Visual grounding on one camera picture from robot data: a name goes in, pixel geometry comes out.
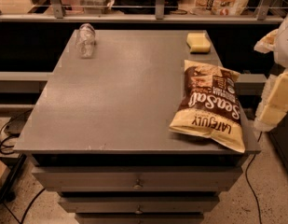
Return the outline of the yellow sponge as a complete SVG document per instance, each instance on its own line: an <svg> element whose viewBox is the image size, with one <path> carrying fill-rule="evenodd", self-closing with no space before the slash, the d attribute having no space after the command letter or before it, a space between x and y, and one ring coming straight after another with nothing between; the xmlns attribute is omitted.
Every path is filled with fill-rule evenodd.
<svg viewBox="0 0 288 224"><path fill-rule="evenodd" d="M211 49L211 43L204 33L189 33L186 43L191 53L208 53Z"/></svg>

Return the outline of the metal railing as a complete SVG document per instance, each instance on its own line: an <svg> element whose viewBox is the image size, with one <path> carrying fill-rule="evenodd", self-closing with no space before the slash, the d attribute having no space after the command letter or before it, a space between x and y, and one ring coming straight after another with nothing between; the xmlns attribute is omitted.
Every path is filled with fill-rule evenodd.
<svg viewBox="0 0 288 224"><path fill-rule="evenodd" d="M0 0L0 21L279 24L288 0Z"/></svg>

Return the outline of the grey bench shelf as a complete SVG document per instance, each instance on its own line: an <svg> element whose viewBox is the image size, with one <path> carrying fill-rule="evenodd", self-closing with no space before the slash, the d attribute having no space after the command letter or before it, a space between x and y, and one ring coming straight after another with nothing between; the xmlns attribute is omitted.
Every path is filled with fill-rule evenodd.
<svg viewBox="0 0 288 224"><path fill-rule="evenodd" d="M51 73L0 72L0 93L40 93Z"/></svg>

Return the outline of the brown and yellow chip bag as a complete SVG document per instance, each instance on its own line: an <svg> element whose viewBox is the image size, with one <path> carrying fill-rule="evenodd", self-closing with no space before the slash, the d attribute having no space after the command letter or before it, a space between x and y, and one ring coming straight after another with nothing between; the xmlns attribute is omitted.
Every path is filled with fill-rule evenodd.
<svg viewBox="0 0 288 224"><path fill-rule="evenodd" d="M170 130L211 138L243 153L240 104L235 92L235 82L240 74L222 66L185 60L184 75L185 97Z"/></svg>

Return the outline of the black bag behind railing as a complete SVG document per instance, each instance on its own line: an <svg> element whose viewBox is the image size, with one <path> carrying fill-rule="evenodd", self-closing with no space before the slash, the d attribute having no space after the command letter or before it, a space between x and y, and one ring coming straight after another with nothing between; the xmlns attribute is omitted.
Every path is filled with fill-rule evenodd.
<svg viewBox="0 0 288 224"><path fill-rule="evenodd" d="M178 9L180 0L165 0L164 13ZM156 0L115 0L112 9L123 12L124 14L154 14Z"/></svg>

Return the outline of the grey drawer cabinet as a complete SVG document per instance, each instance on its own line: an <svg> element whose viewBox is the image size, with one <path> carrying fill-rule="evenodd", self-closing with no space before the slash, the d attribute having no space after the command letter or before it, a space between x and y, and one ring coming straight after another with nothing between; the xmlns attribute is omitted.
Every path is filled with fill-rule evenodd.
<svg viewBox="0 0 288 224"><path fill-rule="evenodd" d="M169 129L190 56L184 31L100 30L89 59L66 46L15 149L79 224L200 224L240 177L245 154Z"/></svg>

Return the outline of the top drawer knob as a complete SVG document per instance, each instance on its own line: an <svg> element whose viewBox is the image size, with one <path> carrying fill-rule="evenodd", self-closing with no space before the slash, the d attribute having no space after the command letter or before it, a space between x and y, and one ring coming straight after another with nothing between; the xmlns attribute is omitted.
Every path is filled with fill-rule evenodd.
<svg viewBox="0 0 288 224"><path fill-rule="evenodd" d="M135 184L134 184L134 186L133 186L133 188L134 188L135 190L141 190L143 187L144 187L144 186L142 185L140 179L137 179L136 182L135 182Z"/></svg>

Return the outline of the drawer knob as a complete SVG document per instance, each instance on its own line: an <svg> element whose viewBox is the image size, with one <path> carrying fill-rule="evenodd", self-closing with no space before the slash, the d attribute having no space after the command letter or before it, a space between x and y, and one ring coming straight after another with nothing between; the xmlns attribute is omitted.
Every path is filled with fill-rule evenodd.
<svg viewBox="0 0 288 224"><path fill-rule="evenodd" d="M141 206L138 205L136 211L134 212L136 215L141 215L143 211L141 210Z"/></svg>
<svg viewBox="0 0 288 224"><path fill-rule="evenodd" d="M137 179L136 182L135 182L135 184L134 184L134 186L133 186L133 188L134 188L135 190L141 190L143 187L144 187L144 186L142 185L140 179Z"/></svg>

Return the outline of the clear plastic bottle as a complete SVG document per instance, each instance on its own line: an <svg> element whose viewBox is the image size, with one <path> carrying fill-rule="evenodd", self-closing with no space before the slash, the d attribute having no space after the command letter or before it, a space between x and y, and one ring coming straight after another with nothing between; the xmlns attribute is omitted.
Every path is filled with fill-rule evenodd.
<svg viewBox="0 0 288 224"><path fill-rule="evenodd" d="M82 24L76 32L75 48L82 58L90 58L95 46L95 30L89 23Z"/></svg>

